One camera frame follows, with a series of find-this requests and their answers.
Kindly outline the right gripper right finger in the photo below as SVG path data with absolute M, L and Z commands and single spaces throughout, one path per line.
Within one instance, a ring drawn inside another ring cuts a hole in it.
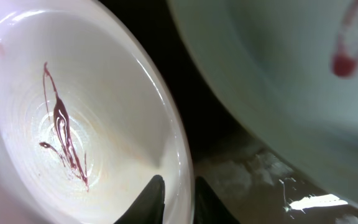
M 202 177 L 195 179 L 194 224 L 240 224 Z

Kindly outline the white plate bottom stained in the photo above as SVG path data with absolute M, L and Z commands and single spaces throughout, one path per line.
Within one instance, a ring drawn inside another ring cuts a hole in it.
M 99 1 L 0 1 L 0 223 L 114 223 L 150 179 L 164 223 L 191 223 L 178 111 Z

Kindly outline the pale green plate stained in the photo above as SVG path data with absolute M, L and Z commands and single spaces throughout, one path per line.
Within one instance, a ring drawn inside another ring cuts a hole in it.
M 230 114 L 358 208 L 358 0 L 174 0 L 196 66 Z

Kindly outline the large brown serving tray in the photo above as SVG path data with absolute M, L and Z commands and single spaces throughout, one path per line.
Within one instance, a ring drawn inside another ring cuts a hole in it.
M 190 58 L 166 1 L 105 0 L 163 76 L 180 112 L 194 167 L 240 223 L 358 223 L 350 205 L 286 211 L 324 191 L 248 134 L 214 96 Z

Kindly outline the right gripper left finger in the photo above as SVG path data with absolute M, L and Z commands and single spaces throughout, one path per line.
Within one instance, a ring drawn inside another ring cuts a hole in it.
M 161 175 L 154 175 L 114 224 L 162 224 L 164 209 L 165 182 Z

